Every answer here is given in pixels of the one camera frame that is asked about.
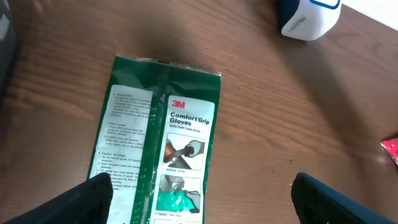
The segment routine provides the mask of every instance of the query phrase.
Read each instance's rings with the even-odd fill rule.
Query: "brown tabletop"
[[[398,32],[343,6],[320,40],[280,36],[274,1],[14,0],[0,109],[0,222],[86,179],[116,53],[223,73],[208,223],[298,223],[307,172],[398,221]]]

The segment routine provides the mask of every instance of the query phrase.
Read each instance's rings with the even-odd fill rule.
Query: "3m logo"
[[[185,108],[185,102],[181,102],[178,100],[173,100],[172,106],[178,107],[178,108]]]

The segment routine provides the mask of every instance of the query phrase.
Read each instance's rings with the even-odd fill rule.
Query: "blue object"
[[[292,200],[301,224],[395,223],[305,173],[293,182]]]

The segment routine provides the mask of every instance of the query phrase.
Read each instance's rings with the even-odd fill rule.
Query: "plastic wrapper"
[[[391,159],[398,165],[398,138],[385,139],[381,141],[381,146],[388,152]]]
[[[204,223],[221,75],[117,56],[88,177],[111,175],[108,223]]]

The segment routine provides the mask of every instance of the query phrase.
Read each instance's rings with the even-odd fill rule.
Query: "black object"
[[[105,224],[112,196],[111,177],[100,173],[5,224]]]
[[[301,224],[395,223],[305,173],[293,182],[292,200]]]

